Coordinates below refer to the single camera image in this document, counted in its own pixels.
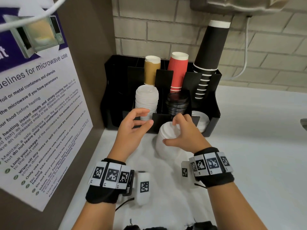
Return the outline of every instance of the paper towel dispenser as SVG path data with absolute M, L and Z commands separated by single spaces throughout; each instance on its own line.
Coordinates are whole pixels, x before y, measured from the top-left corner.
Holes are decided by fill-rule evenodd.
M 223 15 L 264 15 L 281 11 L 289 0 L 190 0 L 190 8 Z

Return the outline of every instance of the black cup organizer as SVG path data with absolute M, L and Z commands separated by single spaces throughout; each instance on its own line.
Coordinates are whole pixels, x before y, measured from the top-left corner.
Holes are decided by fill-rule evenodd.
M 100 104 L 100 111 L 107 129 L 117 130 L 123 118 L 134 108 L 135 92 L 139 86 L 144 84 L 144 61 L 145 58 L 140 57 L 113 55 L 105 63 L 107 85 Z M 165 104 L 173 79 L 173 71 L 167 70 L 168 64 L 169 60 L 161 60 L 161 69 L 158 69 L 156 73 L 155 87 L 159 91 L 159 101 L 157 113 L 153 113 L 152 116 L 154 123 L 149 133 L 157 134 L 164 123 L 171 121 Z M 210 77 L 204 98 L 198 100 L 194 96 L 201 77 L 201 73 L 194 73 L 193 63 L 190 62 L 181 92 L 189 97 L 189 106 L 185 114 L 191 115 L 195 110 L 209 117 L 210 123 L 202 133 L 203 136 L 209 137 L 221 116 L 216 103 L 215 91 L 222 75 L 217 71 Z M 198 116 L 192 116 L 195 125 L 198 124 L 199 119 Z

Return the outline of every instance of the microwave image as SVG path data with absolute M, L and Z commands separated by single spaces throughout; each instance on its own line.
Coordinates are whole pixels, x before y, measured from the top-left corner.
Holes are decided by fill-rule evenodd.
M 7 23 L 23 19 L 14 15 L 3 15 Z M 51 15 L 37 22 L 10 30 L 25 58 L 34 53 L 64 43 L 56 16 Z

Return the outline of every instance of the wall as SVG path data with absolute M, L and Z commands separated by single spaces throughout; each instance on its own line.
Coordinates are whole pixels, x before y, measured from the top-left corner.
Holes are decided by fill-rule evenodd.
M 245 18 L 192 11 L 189 0 L 112 0 L 117 54 L 194 61 L 209 20 L 231 21 L 219 69 L 222 79 L 241 71 Z M 249 26 L 248 67 L 221 85 L 307 92 L 307 0 L 291 0 L 277 14 L 255 16 Z
M 111 0 L 67 0 L 58 14 L 94 127 L 43 212 L 0 189 L 0 229 L 58 229 L 104 130 L 104 63 L 116 53 Z

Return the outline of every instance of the countertop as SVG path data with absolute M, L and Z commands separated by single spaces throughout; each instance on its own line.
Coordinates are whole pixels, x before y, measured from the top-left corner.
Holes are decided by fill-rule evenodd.
M 221 111 L 208 141 L 226 153 L 235 183 L 269 230 L 305 229 L 307 225 L 307 94 L 219 86 Z M 75 192 L 59 229 L 71 229 L 85 203 L 88 180 L 104 159 L 117 131 L 105 130 Z M 204 188 L 180 185 L 180 162 L 169 165 L 155 152 L 156 135 L 146 134 L 128 159 L 134 170 L 151 173 L 151 199 L 143 207 L 133 201 L 115 214 L 114 229 L 137 224 L 141 229 L 163 226 L 185 229 L 201 221 L 215 224 Z

